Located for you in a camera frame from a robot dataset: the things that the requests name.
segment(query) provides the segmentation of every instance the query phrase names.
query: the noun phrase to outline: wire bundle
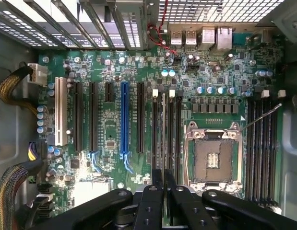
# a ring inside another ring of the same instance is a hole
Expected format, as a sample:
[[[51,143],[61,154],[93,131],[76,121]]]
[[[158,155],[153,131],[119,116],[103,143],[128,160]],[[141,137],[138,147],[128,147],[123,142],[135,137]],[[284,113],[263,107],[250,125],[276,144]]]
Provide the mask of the wire bundle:
[[[15,196],[28,176],[37,174],[42,160],[28,161],[9,167],[0,179],[0,230],[17,230]]]
[[[168,47],[168,46],[166,46],[166,45],[164,45],[162,43],[163,42],[163,39],[162,39],[161,34],[160,34],[160,31],[161,31],[162,26],[164,24],[164,20],[166,18],[167,6],[168,6],[168,0],[165,1],[164,10],[163,10],[163,16],[162,16],[162,20],[161,20],[161,23],[160,23],[159,27],[157,28],[156,25],[153,25],[153,24],[149,23],[147,25],[147,33],[148,33],[148,36],[149,36],[150,40],[152,40],[152,42],[155,43],[155,45],[160,46],[163,49],[167,49],[167,50],[169,50],[170,52],[172,52],[173,54],[176,55],[177,52],[175,50],[171,49],[170,47]],[[152,35],[151,35],[151,31],[152,30],[155,30],[156,31],[157,36],[158,36],[157,40],[152,37]]]
[[[35,142],[30,142],[30,144],[29,144],[28,158],[31,161],[35,161],[36,159],[39,158],[39,155],[37,153],[36,143]]]
[[[27,99],[15,99],[13,97],[13,91],[16,86],[27,76],[33,75],[33,69],[29,66],[20,67],[13,73],[11,73],[0,84],[0,98],[6,104],[18,105],[20,107],[28,108],[34,115],[37,115],[35,106],[32,105]]]

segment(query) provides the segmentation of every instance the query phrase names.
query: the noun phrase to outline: perforated metal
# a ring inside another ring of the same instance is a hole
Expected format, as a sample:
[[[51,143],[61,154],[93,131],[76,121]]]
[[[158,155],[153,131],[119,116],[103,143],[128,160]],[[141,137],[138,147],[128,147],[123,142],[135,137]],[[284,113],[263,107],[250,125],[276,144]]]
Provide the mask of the perforated metal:
[[[16,37],[16,38],[22,40],[23,42],[26,42],[27,44],[29,44],[31,46],[42,46],[41,44],[36,43],[32,39],[28,38],[27,36],[24,36],[20,32],[10,28],[9,26],[7,26],[6,24],[4,24],[2,22],[0,22],[0,29],[5,31],[6,33]]]
[[[131,47],[141,47],[135,13],[122,13],[124,25]]]
[[[0,11],[0,15],[4,16],[7,20],[9,20],[11,23],[18,26],[20,29],[26,31],[29,34],[32,34],[32,36],[36,37],[38,40],[40,40],[42,43],[46,44],[47,46],[57,46],[55,43],[47,39],[45,36],[43,36],[41,33],[33,29],[28,24],[24,23],[21,19],[17,18],[15,15],[13,15],[9,11]]]
[[[162,19],[166,0],[160,0]],[[170,23],[260,21],[284,0],[168,0],[165,21]]]

